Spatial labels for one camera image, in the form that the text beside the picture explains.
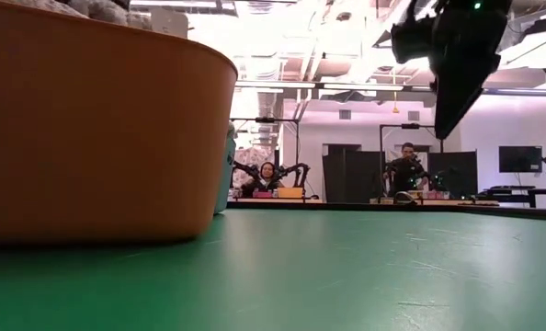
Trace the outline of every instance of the woman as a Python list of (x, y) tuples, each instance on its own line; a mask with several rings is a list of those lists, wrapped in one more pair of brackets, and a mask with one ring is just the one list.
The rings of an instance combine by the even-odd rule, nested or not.
[(273, 176), (275, 175), (275, 165), (273, 165), (270, 162), (265, 162), (261, 166), (260, 171), (260, 177), (261, 177), (261, 184), (263, 185), (262, 188), (258, 183), (255, 182), (254, 178), (249, 178), (242, 186), (241, 190), (243, 191), (243, 198), (252, 198), (253, 192), (255, 191), (255, 188), (259, 188), (260, 190), (273, 190), (276, 188), (283, 188), (283, 184), (281, 184), (280, 181), (272, 181)]

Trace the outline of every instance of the ceiling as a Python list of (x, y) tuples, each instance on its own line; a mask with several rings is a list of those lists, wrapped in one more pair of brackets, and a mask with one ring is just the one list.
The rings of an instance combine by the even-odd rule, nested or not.
[[(148, 12), (152, 6), (161, 6), (185, 13), (189, 20), (188, 37), (231, 58), (239, 69), (239, 80), (426, 86), (433, 79), (427, 60), (396, 64), (387, 32), (393, 23), (402, 21), (409, 3), (410, 0), (132, 0), (131, 10)], [(416, 16), (434, 15), (431, 7), (435, 3), (436, 0), (418, 0)], [(546, 19), (546, 0), (514, 0), (509, 16), (510, 23), (500, 44), (503, 61), (486, 86), (539, 86), (545, 82), (541, 68), (546, 67), (546, 35), (522, 38), (536, 20)], [(294, 88), (237, 88), (232, 116), (292, 118), (300, 113), (296, 108), (305, 113), (323, 108), (328, 110), (319, 112), (327, 113), (338, 112), (347, 104), (352, 108), (375, 108), (395, 118), (390, 106), (394, 101), (401, 106), (410, 102), (412, 107), (424, 109), (435, 102), (429, 93), (302, 92), (298, 94)]]

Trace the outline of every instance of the person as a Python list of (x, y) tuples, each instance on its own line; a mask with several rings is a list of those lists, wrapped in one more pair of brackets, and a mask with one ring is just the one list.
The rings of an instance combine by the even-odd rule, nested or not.
[(263, 165), (261, 165), (261, 171), (259, 172), (261, 177), (261, 184), (263, 187), (258, 185), (258, 183), (255, 182), (254, 178), (249, 178), (242, 186), (241, 190), (243, 191), (243, 198), (252, 198), (253, 192), (256, 188), (259, 188), (260, 190), (272, 190), (276, 188), (283, 188), (283, 184), (278, 180), (273, 180), (273, 176), (275, 176), (275, 165), (273, 165), (270, 162), (265, 162)]
[(402, 145), (402, 156), (391, 161), (383, 173), (383, 179), (392, 178), (388, 196), (393, 197), (395, 193), (409, 190), (423, 190), (428, 184), (428, 176), (420, 162), (416, 159), (414, 145), (405, 143)]

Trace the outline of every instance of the black shirt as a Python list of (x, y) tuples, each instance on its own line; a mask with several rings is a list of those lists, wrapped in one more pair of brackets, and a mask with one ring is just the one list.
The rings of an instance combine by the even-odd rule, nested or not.
[(387, 165), (386, 171), (395, 173), (390, 187), (391, 196), (399, 191), (416, 189), (416, 180), (425, 173), (424, 168), (418, 161), (408, 158), (393, 160)]

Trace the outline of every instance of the yellow box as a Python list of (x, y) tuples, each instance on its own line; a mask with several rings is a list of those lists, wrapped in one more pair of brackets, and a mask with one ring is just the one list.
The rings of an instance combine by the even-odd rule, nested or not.
[(414, 191), (408, 191), (411, 196), (414, 197), (414, 199), (422, 199), (422, 191), (414, 190)]
[(278, 188), (278, 196), (281, 199), (301, 199), (303, 188)]

